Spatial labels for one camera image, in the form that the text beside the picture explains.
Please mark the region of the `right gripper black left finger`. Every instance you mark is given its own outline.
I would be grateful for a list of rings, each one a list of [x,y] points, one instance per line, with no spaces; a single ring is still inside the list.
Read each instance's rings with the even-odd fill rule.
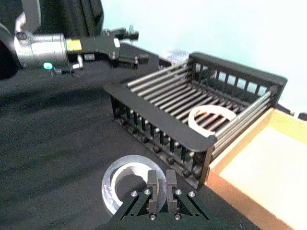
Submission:
[[[148,216],[149,220],[157,219],[157,175],[156,170],[148,171],[147,187],[142,191],[132,191],[117,211],[117,220]]]

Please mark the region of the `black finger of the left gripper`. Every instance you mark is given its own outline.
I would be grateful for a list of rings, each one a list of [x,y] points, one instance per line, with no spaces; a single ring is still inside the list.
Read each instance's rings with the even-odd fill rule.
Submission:
[[[129,40],[138,40],[139,32],[135,31],[133,26],[131,25],[129,29],[126,28],[117,28],[117,29],[103,29],[103,33],[106,35],[113,35],[119,40],[129,39]]]
[[[113,68],[137,69],[139,65],[148,64],[149,54],[140,54],[138,56],[120,55],[118,58],[111,60]]]

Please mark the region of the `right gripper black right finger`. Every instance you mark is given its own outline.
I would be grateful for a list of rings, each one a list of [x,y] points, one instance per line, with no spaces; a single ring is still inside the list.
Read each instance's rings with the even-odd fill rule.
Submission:
[[[184,193],[183,190],[177,188],[177,177],[174,170],[166,170],[166,200],[169,213],[209,220],[195,198],[194,191]]]

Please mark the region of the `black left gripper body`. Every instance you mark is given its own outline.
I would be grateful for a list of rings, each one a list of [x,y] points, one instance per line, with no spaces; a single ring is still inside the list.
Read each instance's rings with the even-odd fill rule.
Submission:
[[[67,38],[67,64],[78,62],[77,56],[84,61],[107,61],[110,66],[117,67],[120,53],[119,39],[112,35],[93,37]]]

